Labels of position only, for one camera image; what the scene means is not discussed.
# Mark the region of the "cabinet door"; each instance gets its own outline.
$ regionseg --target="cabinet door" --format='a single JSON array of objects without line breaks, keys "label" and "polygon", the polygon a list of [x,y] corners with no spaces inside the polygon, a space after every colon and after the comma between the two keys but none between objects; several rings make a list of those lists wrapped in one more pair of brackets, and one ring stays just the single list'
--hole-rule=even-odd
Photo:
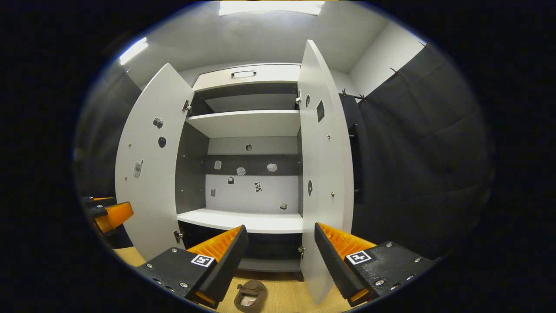
[{"label": "cabinet door", "polygon": [[350,232],[354,190],[344,110],[330,70],[312,40],[307,40],[305,46],[298,88],[303,156],[302,246],[305,249],[301,271],[311,297],[318,304],[329,293],[333,281],[315,243],[315,222]]},{"label": "cabinet door", "polygon": [[[179,231],[176,214],[176,157],[193,89],[167,63],[145,87],[135,102],[118,145],[116,199],[129,201],[133,216],[123,226],[141,256],[150,260],[170,247]],[[161,128],[153,125],[159,118]],[[159,138],[166,142],[159,145]],[[136,162],[141,172],[136,177]]]}]

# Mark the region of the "white shelf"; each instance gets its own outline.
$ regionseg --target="white shelf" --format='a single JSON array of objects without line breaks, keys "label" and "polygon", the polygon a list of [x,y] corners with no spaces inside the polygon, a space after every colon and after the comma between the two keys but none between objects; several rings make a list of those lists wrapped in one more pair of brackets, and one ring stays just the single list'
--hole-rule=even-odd
[{"label": "white shelf", "polygon": [[193,116],[186,122],[209,138],[297,136],[299,110],[252,110]]},{"label": "white shelf", "polygon": [[303,232],[303,218],[298,214],[255,214],[218,211],[207,208],[177,215],[178,221],[195,225],[229,230],[245,225],[248,232],[289,234]]}]

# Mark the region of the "shelf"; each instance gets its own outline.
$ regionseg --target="shelf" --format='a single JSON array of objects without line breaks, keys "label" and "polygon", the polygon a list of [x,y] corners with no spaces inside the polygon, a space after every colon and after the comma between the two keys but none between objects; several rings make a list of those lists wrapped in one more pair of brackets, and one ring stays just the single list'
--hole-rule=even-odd
[{"label": "shelf", "polygon": [[209,138],[297,136],[299,110],[251,110],[192,116],[186,122]]},{"label": "shelf", "polygon": [[248,232],[288,234],[303,232],[303,218],[298,214],[255,214],[197,209],[177,215],[178,221],[229,230],[245,225]]},{"label": "shelf", "polygon": [[255,258],[243,258],[238,270],[257,272],[300,272],[300,260],[260,260]]}]

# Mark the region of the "cabinet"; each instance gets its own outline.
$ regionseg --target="cabinet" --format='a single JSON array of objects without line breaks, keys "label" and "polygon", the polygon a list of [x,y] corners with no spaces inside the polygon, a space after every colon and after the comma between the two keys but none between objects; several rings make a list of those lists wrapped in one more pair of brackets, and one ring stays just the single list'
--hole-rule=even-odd
[{"label": "cabinet", "polygon": [[223,69],[200,75],[193,88],[164,65],[126,121],[115,182],[117,200],[134,210],[124,227],[146,260],[176,245],[180,225],[201,232],[244,224],[250,241],[291,238],[284,244],[301,242],[304,253],[280,260],[251,251],[240,268],[299,264],[321,302],[332,279],[314,224],[350,232],[354,184],[341,101],[315,44],[307,41],[300,65]]}]

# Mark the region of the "white wall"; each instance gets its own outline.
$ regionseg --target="white wall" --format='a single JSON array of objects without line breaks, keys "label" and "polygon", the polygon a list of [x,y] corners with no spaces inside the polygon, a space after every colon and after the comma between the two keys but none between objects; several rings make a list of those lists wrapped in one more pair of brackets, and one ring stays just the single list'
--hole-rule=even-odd
[{"label": "white wall", "polygon": [[336,88],[339,94],[342,93],[342,89],[344,88],[346,90],[346,94],[348,95],[356,96],[359,94],[348,74],[336,72],[333,70],[330,70],[330,73],[332,74],[332,79],[334,79],[334,83],[336,84]]},{"label": "white wall", "polygon": [[390,21],[349,73],[358,94],[368,95],[399,70],[421,49],[425,41]]}]

